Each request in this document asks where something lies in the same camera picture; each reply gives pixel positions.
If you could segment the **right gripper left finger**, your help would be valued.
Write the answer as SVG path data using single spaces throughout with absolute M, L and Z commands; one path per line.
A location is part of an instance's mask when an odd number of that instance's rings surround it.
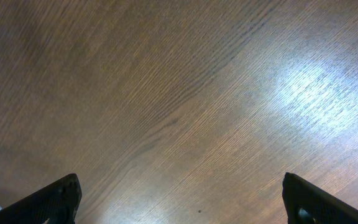
M 0 210 L 0 224 L 75 224 L 82 191 L 76 174 L 68 174 Z

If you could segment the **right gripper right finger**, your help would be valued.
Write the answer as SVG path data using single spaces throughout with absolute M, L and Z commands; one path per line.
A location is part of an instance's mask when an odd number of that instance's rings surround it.
M 288 224 L 358 224 L 357 209 L 296 174 L 285 174 L 282 198 Z

